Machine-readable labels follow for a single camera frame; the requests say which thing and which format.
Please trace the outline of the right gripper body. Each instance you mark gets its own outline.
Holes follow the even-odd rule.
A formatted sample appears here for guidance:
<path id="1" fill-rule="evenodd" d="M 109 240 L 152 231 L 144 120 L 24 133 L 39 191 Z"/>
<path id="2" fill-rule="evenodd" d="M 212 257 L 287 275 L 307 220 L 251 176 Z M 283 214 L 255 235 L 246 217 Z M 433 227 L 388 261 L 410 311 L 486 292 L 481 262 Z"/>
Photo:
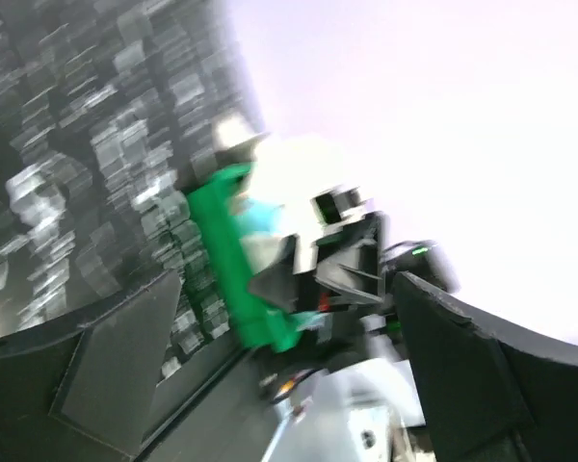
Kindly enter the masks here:
<path id="1" fill-rule="evenodd" d="M 249 292 L 304 331 L 323 326 L 334 315 L 392 312 L 392 280 L 404 271 L 447 293 L 458 290 L 458 279 L 436 242 L 384 247 L 383 231 L 383 215 L 372 212 L 315 242 L 288 235 L 279 241 L 274 260 L 250 279 Z"/>

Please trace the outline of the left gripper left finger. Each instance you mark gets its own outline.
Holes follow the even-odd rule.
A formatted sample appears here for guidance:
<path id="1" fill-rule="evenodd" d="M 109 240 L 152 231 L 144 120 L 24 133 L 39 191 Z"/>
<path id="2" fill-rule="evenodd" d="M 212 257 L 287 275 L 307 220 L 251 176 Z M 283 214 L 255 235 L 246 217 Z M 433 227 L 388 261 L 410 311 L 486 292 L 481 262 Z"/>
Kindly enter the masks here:
<path id="1" fill-rule="evenodd" d="M 181 283 L 173 270 L 0 338 L 0 461 L 131 461 Z"/>

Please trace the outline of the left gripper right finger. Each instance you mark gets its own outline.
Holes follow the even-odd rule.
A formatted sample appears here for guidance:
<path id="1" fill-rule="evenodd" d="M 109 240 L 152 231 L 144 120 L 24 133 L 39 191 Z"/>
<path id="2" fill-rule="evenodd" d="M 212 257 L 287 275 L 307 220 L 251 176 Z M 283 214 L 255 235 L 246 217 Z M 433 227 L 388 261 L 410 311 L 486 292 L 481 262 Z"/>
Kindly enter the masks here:
<path id="1" fill-rule="evenodd" d="M 439 461 L 578 461 L 578 346 L 408 272 L 393 300 Z"/>

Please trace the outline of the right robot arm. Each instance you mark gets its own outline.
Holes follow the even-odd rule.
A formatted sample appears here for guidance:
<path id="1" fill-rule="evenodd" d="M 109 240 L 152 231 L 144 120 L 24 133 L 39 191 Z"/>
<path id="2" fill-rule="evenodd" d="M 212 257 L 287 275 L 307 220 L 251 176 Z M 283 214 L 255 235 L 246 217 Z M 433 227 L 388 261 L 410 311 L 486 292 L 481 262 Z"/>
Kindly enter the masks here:
<path id="1" fill-rule="evenodd" d="M 319 239 L 310 307 L 299 302 L 295 237 L 250 280 L 250 292 L 303 334 L 261 386 L 278 416 L 265 460 L 434 459 L 411 439 L 425 418 L 410 363 L 392 343 L 400 324 L 391 281 L 409 271 L 447 291 L 456 283 L 434 242 L 384 246 L 383 234 L 383 215 L 371 212 Z"/>

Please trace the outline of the teal t shirt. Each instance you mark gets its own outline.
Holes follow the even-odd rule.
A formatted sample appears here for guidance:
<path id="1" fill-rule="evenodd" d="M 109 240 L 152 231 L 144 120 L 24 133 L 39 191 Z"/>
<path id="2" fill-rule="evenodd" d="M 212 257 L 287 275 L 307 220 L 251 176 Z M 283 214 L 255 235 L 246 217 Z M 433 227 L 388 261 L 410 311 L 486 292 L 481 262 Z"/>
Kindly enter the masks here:
<path id="1" fill-rule="evenodd" d="M 235 215 L 240 243 L 253 271 L 249 293 L 269 304 L 274 314 L 295 321 L 298 330 L 318 330 L 325 326 L 326 317 L 297 309 L 298 276 L 294 266 L 298 236 L 280 234 L 280 217 L 280 207 L 254 199 L 243 200 Z"/>

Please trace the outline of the green plastic bin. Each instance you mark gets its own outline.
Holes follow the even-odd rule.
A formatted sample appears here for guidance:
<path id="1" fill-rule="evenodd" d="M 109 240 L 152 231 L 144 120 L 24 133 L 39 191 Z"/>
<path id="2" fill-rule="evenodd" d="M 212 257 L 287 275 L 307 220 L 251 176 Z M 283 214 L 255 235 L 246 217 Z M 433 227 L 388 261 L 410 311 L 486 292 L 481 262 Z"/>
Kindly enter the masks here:
<path id="1" fill-rule="evenodd" d="M 293 348 L 300 339 L 297 322 L 249 292 L 253 270 L 241 245 L 237 222 L 228 211 L 228 199 L 249 172 L 249 164 L 225 167 L 189 192 L 187 200 L 233 330 L 245 347 L 271 347 L 282 352 Z"/>

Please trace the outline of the cream white t shirt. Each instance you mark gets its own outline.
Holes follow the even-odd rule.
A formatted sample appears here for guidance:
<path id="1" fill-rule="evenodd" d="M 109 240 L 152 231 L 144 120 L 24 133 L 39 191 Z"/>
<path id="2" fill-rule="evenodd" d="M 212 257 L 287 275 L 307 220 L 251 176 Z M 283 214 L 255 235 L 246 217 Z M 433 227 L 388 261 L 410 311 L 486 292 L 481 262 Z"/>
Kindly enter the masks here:
<path id="1" fill-rule="evenodd" d="M 329 228 L 318 211 L 320 195 L 336 195 L 353 186 L 345 171 L 340 147 L 317 135 L 291 138 L 257 133 L 238 114 L 227 115 L 213 125 L 212 139 L 221 169 L 249 164 L 250 172 L 228 199 L 228 211 L 235 218 L 245 199 L 281 208 L 279 232 L 300 235 L 315 242 Z"/>

